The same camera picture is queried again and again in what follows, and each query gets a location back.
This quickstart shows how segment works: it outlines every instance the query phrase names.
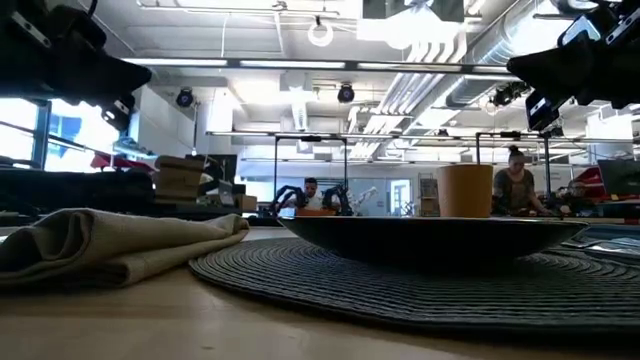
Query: wooden table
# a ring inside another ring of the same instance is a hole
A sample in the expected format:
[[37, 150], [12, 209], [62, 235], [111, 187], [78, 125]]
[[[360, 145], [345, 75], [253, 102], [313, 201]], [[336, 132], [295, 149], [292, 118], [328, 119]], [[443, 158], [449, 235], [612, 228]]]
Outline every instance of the wooden table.
[[[282, 229], [258, 229], [250, 238], [288, 235]], [[0, 295], [0, 354], [7, 360], [603, 357], [328, 321], [231, 295], [199, 282], [186, 268], [121, 290]]]

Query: folded napkin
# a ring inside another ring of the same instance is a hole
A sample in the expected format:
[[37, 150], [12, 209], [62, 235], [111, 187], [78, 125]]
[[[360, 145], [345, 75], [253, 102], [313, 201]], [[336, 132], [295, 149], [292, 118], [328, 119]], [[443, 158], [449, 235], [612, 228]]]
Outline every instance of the folded napkin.
[[0, 287], [34, 283], [120, 287], [240, 242], [247, 222], [206, 222], [68, 209], [0, 243]]

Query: tan cup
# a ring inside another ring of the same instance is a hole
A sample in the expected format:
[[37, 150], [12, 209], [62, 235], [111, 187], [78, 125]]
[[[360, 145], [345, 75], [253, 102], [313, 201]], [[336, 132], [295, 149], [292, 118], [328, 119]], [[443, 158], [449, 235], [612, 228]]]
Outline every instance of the tan cup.
[[460, 164], [438, 168], [440, 216], [488, 218], [493, 166]]

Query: round placemat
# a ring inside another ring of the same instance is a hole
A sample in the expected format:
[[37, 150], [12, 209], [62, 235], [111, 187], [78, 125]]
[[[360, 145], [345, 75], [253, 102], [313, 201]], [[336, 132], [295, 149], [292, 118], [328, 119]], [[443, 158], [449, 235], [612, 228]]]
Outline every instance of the round placemat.
[[296, 305], [426, 330], [640, 334], [640, 272], [536, 254], [500, 268], [398, 269], [299, 239], [248, 241], [190, 262], [203, 280]]

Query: black bowl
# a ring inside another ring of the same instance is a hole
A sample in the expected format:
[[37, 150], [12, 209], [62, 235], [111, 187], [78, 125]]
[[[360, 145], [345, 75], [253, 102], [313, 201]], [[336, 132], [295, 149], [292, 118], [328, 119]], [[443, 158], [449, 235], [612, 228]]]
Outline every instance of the black bowl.
[[569, 240], [588, 227], [508, 218], [296, 217], [280, 222], [340, 256], [407, 265], [512, 260]]

